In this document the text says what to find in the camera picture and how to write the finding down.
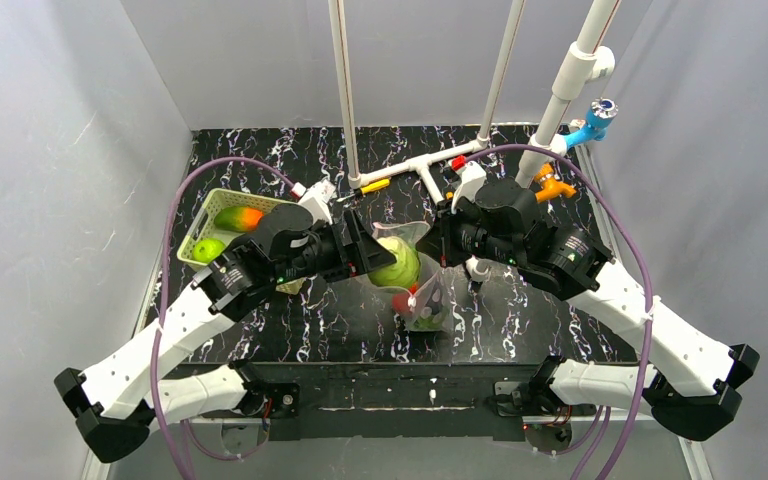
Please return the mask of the pale green cabbage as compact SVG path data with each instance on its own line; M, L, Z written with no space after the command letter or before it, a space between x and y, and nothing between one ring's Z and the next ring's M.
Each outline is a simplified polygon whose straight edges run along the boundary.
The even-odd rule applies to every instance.
M398 236L381 237L378 242L394 255L396 261L371 272L368 275L370 282L377 287L412 288L420 276L421 263L417 251Z

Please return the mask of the clear zip top bag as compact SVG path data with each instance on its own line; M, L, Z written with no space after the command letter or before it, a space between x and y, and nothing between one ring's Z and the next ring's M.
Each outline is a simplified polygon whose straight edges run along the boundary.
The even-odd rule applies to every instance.
M359 278L359 282L390 302L393 313L412 332L446 329L451 317L442 268L417 250L430 231L424 221L373 224L373 237L396 257L392 265Z

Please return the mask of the red apple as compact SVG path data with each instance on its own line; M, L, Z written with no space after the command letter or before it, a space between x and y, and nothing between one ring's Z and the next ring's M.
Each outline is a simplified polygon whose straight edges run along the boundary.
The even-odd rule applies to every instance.
M393 310L401 316L409 316L416 307L416 296L419 285L415 283L406 292L397 293L392 297Z

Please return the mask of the green leafy vegetable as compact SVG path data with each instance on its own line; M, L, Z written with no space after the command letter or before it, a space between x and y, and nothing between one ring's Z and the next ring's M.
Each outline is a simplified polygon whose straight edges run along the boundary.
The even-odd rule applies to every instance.
M442 331L446 318L445 311L433 311L430 307L424 307L412 321L407 323L407 328L413 332Z

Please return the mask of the green apple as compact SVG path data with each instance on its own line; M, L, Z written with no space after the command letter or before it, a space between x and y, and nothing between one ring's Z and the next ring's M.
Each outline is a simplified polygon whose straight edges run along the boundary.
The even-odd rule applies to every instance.
M192 248L192 259L199 263L208 264L218 257L226 248L224 242L208 237L199 240Z

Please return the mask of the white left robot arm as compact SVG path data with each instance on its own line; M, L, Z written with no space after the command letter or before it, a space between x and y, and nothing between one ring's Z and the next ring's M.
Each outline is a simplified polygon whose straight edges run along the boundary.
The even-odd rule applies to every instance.
M243 361L187 378L166 376L266 303L278 286L313 276L342 281L395 261L352 210L333 225L296 204L280 204L198 271L177 299L162 305L158 319L99 363L63 370L54 385L81 437L106 464L173 422L229 410L268 418L294 393L258 378Z

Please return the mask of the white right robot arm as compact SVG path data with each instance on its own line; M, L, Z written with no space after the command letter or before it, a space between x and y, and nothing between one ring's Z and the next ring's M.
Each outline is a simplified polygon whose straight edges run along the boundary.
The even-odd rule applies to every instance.
M594 317L639 353L637 365L548 358L528 386L543 404L618 407L693 441L735 420L759 353L697 330L648 295L599 239L555 223L516 182L440 203L417 248L444 267L471 258L514 267L526 284Z

